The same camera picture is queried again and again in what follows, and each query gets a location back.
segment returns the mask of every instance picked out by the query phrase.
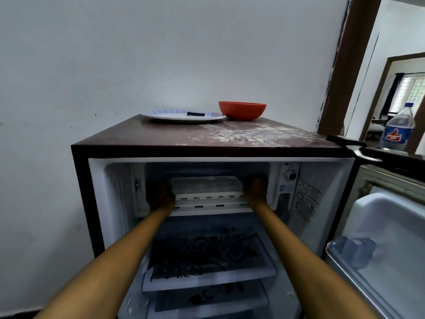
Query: brown refrigerator top surface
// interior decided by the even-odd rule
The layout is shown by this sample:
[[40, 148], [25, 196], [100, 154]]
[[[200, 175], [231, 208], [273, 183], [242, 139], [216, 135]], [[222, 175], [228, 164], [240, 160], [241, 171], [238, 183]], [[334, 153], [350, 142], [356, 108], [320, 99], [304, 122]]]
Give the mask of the brown refrigerator top surface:
[[[150, 152], [130, 156], [247, 156], [244, 154], [279, 149], [279, 154], [288, 156], [334, 156], [344, 150], [327, 141], [324, 136], [307, 132], [293, 126], [265, 118], [253, 122], [224, 121], [210, 124], [166, 124], [154, 122], [137, 115], [114, 125], [98, 134], [84, 139], [73, 147], [109, 148], [110, 150], [131, 147]], [[119, 157], [118, 152], [108, 156]]]

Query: red bowl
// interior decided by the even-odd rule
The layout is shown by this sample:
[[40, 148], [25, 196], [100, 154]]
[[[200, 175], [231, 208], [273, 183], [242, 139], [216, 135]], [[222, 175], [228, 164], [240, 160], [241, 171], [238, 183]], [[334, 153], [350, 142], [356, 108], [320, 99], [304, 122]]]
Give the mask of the red bowl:
[[246, 103], [243, 101], [219, 101], [220, 111], [231, 120], [252, 121], [260, 117], [266, 104]]

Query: black object on plate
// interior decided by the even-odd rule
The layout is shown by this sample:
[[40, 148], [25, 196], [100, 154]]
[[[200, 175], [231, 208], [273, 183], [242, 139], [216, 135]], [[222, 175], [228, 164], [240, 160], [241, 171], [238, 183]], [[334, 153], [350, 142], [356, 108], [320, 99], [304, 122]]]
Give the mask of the black object on plate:
[[195, 112], [188, 112], [187, 116], [193, 116], [193, 117], [204, 117], [205, 113], [195, 113]]

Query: door frame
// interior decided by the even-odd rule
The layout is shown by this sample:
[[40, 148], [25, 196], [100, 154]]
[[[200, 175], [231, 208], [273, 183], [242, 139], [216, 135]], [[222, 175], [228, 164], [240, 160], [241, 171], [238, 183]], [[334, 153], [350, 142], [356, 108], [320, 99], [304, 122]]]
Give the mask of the door frame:
[[382, 0], [352, 0], [335, 55], [318, 134], [339, 135]]
[[[416, 59], [416, 58], [424, 58], [424, 57], [425, 57], [425, 52], [423, 52], [423, 53], [410, 53], [410, 54], [407, 54], [407, 55], [394, 56], [394, 57], [387, 58], [387, 62], [385, 64], [384, 70], [382, 71], [381, 79], [379, 80], [379, 84], [378, 84], [378, 87], [376, 89], [375, 96], [372, 100], [367, 118], [365, 120], [363, 129], [362, 129], [362, 133], [360, 135], [360, 141], [363, 141], [366, 137], [366, 133], [367, 133], [368, 128], [369, 128], [369, 124], [372, 120], [373, 113], [375, 112], [376, 105], [378, 104], [379, 97], [381, 96], [381, 92], [384, 88], [385, 80], [387, 79], [387, 75], [388, 75], [388, 72], [391, 68], [392, 63], [400, 61], [400, 60]], [[409, 152], [409, 153], [415, 153], [415, 151], [416, 151], [416, 149], [419, 145], [419, 142], [421, 141], [422, 136], [425, 132], [425, 123], [423, 123], [423, 121], [425, 121], [425, 105], [424, 105], [424, 102], [425, 102], [425, 97], [422, 100], [421, 105], [420, 105], [420, 107], [419, 107], [419, 109], [418, 109], [418, 111], [416, 112], [416, 115], [415, 115], [415, 123], [416, 123], [417, 126], [413, 130], [411, 139], [409, 140], [409, 142], [406, 146], [406, 151]]]

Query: black curtain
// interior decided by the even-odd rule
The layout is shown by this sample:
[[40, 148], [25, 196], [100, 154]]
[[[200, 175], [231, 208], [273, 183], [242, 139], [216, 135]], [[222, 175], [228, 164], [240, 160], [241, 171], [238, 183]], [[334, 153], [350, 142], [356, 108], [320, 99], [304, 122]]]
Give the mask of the black curtain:
[[388, 93], [387, 99], [385, 100], [384, 106], [382, 107], [381, 114], [379, 115], [379, 118], [382, 117], [382, 115], [388, 115], [388, 111], [391, 107], [391, 102], [393, 101], [394, 95], [396, 94], [397, 87], [400, 84], [401, 80], [403, 79], [404, 73], [397, 73], [396, 78], [394, 78], [393, 85], [390, 88], [390, 91]]

